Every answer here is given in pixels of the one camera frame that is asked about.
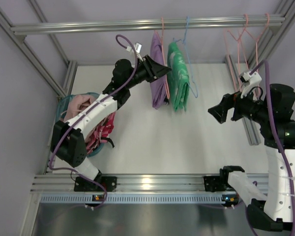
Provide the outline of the purple trousers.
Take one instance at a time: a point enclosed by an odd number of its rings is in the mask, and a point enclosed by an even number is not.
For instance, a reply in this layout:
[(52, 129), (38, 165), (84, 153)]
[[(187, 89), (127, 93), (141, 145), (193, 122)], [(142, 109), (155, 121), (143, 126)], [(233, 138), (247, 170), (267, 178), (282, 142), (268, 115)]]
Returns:
[[(149, 55), (158, 64), (165, 65), (161, 37), (156, 31), (152, 37)], [(166, 75), (152, 82), (150, 89), (153, 108), (159, 109), (162, 105), (168, 104), (169, 88)]]

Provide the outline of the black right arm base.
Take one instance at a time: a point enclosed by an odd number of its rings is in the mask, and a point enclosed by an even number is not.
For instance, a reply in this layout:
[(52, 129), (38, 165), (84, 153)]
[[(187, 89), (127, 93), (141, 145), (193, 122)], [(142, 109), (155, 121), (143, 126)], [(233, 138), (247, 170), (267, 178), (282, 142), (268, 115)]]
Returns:
[(234, 189), (228, 184), (228, 177), (231, 172), (245, 172), (245, 170), (241, 166), (224, 166), (219, 170), (219, 175), (204, 176), (205, 191), (234, 191)]

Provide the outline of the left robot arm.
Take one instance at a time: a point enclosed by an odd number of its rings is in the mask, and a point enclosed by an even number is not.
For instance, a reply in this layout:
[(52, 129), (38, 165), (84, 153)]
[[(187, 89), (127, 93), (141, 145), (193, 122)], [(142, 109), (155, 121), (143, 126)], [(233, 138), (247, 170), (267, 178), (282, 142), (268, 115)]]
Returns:
[(130, 97), (130, 89), (143, 81), (155, 82), (171, 72), (171, 68), (146, 55), (132, 65), (127, 59), (115, 63), (112, 79), (99, 97), (84, 111), (68, 121), (58, 121), (53, 128), (52, 156), (66, 162), (68, 170), (90, 182), (98, 181), (101, 172), (89, 161), (85, 139), (110, 114), (120, 109)]

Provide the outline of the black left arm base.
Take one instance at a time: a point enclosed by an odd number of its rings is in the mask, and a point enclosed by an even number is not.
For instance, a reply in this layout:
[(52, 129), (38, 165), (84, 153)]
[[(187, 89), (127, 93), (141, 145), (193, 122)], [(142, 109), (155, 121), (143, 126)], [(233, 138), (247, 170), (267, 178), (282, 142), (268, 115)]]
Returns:
[[(95, 181), (101, 184), (107, 192), (113, 192), (117, 187), (117, 177), (116, 176), (100, 176)], [(103, 192), (104, 190), (88, 181), (82, 177), (74, 178), (74, 192)]]

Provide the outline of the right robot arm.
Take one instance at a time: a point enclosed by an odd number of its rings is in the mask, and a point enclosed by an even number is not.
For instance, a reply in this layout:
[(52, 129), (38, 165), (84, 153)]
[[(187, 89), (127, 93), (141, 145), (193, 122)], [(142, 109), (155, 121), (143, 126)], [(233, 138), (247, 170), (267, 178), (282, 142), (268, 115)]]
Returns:
[(224, 123), (228, 110), (234, 109), (232, 121), (248, 118), (260, 125), (268, 159), (267, 195), (248, 179), (240, 166), (220, 169), (220, 182), (234, 189), (247, 207), (248, 222), (259, 230), (295, 233), (295, 121), (291, 119), (295, 102), (294, 89), (271, 84), (273, 118), (269, 118), (267, 100), (254, 100), (252, 92), (225, 94), (221, 102), (208, 109)]

